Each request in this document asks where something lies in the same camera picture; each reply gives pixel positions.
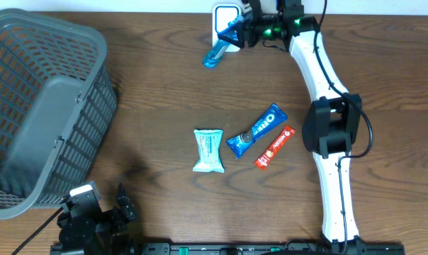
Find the teal sanitizer bottle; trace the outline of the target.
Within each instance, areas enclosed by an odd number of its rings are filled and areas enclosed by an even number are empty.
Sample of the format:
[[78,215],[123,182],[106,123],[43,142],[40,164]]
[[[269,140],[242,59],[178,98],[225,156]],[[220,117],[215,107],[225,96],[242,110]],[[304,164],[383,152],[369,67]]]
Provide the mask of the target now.
[[[241,23],[240,18],[236,18],[234,21],[229,23],[229,26],[232,23]],[[227,49],[230,47],[236,47],[234,45],[231,45],[228,42],[222,41],[218,39],[218,42],[213,48],[206,54],[206,56],[203,58],[203,65],[207,68],[213,68],[215,67],[220,60],[223,58],[224,53],[227,51]]]

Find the blue Oreo cookie pack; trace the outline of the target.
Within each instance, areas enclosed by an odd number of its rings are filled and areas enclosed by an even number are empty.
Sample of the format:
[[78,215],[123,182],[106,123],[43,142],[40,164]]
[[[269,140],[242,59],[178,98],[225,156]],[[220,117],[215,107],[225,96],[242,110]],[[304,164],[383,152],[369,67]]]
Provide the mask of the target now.
[[235,157],[240,159],[257,140],[287,119],[288,116],[273,103],[248,131],[228,139],[226,143]]

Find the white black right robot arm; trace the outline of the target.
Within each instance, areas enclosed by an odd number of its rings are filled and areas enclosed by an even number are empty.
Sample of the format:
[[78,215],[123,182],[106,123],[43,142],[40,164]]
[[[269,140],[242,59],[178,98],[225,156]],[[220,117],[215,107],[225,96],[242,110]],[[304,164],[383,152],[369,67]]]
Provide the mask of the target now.
[[259,1],[246,5],[247,12],[218,31],[219,44],[243,48],[280,39],[283,51],[298,64],[311,100],[302,136],[320,177],[322,236],[331,252],[350,254],[359,245],[349,180],[351,149],[359,121],[368,119],[361,97],[350,94],[338,79],[324,49],[322,22],[305,16],[300,1],[277,1],[275,14],[264,14]]

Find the mint green wipes pack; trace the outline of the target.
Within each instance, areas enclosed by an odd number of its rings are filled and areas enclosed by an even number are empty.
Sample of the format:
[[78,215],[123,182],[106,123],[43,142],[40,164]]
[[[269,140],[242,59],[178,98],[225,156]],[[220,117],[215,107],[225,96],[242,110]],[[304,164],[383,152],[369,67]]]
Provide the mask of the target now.
[[196,172],[224,173],[225,168],[220,158],[222,130],[194,130],[199,159],[193,167]]

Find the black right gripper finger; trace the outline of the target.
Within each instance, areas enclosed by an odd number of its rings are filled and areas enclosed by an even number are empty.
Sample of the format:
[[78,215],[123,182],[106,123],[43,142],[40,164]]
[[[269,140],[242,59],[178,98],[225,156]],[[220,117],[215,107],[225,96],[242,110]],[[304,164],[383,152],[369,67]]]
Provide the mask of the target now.
[[242,15],[243,20],[247,22],[260,21],[262,9],[260,0],[242,0],[245,13]]
[[242,49],[245,46],[244,27],[244,23],[232,23],[218,33],[218,39]]

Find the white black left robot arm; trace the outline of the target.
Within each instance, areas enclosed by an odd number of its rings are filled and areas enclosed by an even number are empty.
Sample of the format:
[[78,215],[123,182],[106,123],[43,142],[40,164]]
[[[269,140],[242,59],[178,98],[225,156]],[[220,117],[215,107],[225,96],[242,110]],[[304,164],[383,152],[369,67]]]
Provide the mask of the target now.
[[69,192],[58,216],[59,244],[51,254],[139,254],[140,249],[127,233],[137,219],[134,205],[123,184],[118,185],[117,205],[103,211],[100,193],[91,181]]

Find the red Nescafe stick sachet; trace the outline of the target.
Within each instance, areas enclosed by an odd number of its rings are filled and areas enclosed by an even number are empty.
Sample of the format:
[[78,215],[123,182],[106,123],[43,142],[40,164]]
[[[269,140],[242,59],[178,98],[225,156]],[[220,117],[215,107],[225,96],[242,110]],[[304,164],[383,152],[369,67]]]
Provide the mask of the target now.
[[295,134],[295,129],[289,125],[285,125],[276,139],[264,150],[264,152],[256,159],[254,165],[265,170],[272,159],[278,154],[285,143]]

